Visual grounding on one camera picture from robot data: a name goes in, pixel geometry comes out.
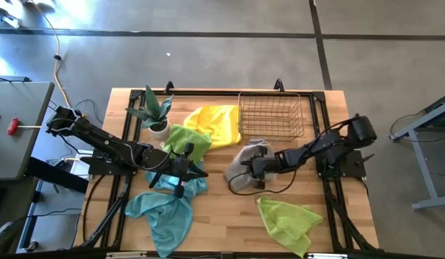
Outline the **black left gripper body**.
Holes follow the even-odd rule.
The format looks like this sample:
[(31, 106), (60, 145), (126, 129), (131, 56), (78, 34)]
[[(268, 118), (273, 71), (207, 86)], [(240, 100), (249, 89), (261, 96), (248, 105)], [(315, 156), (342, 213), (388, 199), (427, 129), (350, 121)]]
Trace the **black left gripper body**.
[(192, 179), (192, 176), (189, 174), (189, 166), (191, 164), (192, 162), (184, 156), (176, 157), (171, 162), (171, 171), (178, 178), (179, 183)]

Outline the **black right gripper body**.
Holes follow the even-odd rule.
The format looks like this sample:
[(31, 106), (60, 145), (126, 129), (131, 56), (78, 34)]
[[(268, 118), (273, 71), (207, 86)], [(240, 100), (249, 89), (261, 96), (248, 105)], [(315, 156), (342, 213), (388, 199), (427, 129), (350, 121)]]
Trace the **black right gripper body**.
[(255, 157), (251, 159), (251, 176), (264, 180), (266, 174), (276, 173), (279, 170), (279, 162), (276, 158)]

